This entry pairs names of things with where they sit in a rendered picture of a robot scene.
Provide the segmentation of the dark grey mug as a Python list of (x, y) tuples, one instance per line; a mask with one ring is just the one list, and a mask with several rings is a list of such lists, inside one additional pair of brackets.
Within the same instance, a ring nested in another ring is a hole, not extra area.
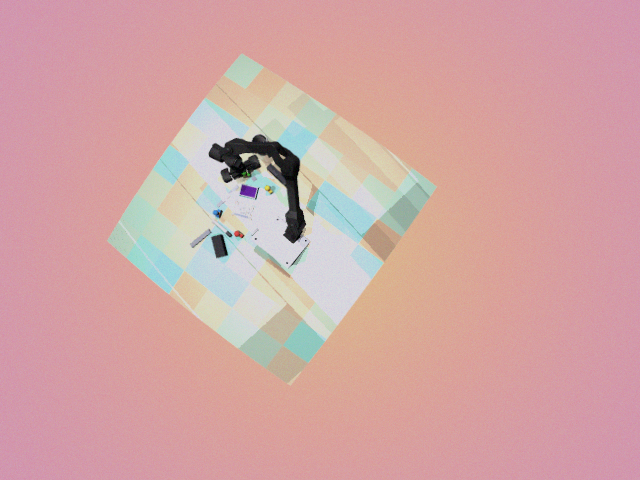
[[(266, 136), (261, 133), (254, 135), (251, 140), (251, 142), (262, 142), (262, 141), (269, 141), (269, 140), (267, 140)], [(258, 154), (258, 155), (263, 155), (263, 156), (267, 155), (269, 158), (271, 157), (268, 153)]]

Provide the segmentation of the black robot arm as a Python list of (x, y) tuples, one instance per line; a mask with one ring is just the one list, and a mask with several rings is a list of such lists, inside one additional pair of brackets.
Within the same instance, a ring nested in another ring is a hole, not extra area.
[[(300, 238), (300, 235), (306, 225), (304, 214), (299, 204), (297, 183), (297, 176), (300, 167), (299, 158), (297, 158), (291, 150), (286, 147), (282, 147), (276, 141), (249, 142), (239, 138), (234, 138), (225, 143), (224, 148), (219, 146), (217, 143), (212, 144), (209, 156), (218, 162), (225, 162), (230, 169), (238, 169), (241, 167), (243, 161), (240, 154), (243, 153), (268, 153), (272, 157), (274, 163), (280, 167), (286, 183), (289, 205), (289, 210), (285, 214), (288, 227), (286, 228), (283, 236), (291, 243), (296, 242)], [(280, 154), (286, 158), (283, 160)]]

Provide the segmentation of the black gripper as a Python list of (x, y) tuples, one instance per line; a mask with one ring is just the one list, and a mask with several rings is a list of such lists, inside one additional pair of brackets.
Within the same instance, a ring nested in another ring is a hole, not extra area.
[[(242, 161), (241, 167), (238, 169), (230, 169), (230, 171), (228, 171), (228, 168), (221, 170), (220, 174), (223, 177), (223, 181), (225, 183), (229, 183), (231, 181), (233, 181), (232, 178), (238, 179), (243, 177), (242, 173), (246, 172), (246, 170), (248, 171), (248, 173), (252, 173), (254, 170), (257, 170), (258, 168), (260, 168), (261, 163), (258, 159), (258, 157), (256, 155), (253, 155), (251, 157), (248, 158), (248, 160), (246, 161)], [(232, 176), (232, 178), (231, 178)]]

